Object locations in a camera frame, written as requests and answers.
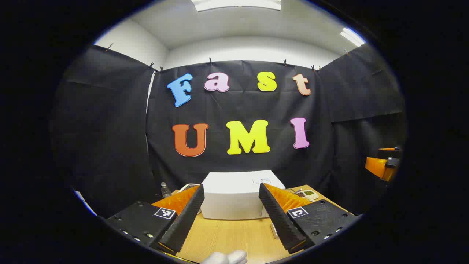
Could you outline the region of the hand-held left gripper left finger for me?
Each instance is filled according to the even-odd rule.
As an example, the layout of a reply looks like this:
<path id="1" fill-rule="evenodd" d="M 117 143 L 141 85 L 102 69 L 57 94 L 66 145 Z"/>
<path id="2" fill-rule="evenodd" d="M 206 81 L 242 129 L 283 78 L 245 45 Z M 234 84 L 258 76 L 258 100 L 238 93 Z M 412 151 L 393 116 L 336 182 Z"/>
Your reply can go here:
<path id="1" fill-rule="evenodd" d="M 204 198 L 204 186 L 196 184 L 153 204 L 135 202 L 104 222 L 139 244 L 176 254 L 181 251 Z"/>

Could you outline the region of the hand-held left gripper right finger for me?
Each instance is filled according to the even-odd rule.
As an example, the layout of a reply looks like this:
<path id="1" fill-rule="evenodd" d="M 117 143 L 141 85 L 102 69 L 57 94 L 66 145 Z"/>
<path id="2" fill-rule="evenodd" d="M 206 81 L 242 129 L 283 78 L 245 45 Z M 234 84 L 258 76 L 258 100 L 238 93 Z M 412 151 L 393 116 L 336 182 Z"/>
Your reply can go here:
<path id="1" fill-rule="evenodd" d="M 361 219 L 326 199 L 310 202 L 266 183 L 259 186 L 259 199 L 290 254 L 329 241 Z"/>

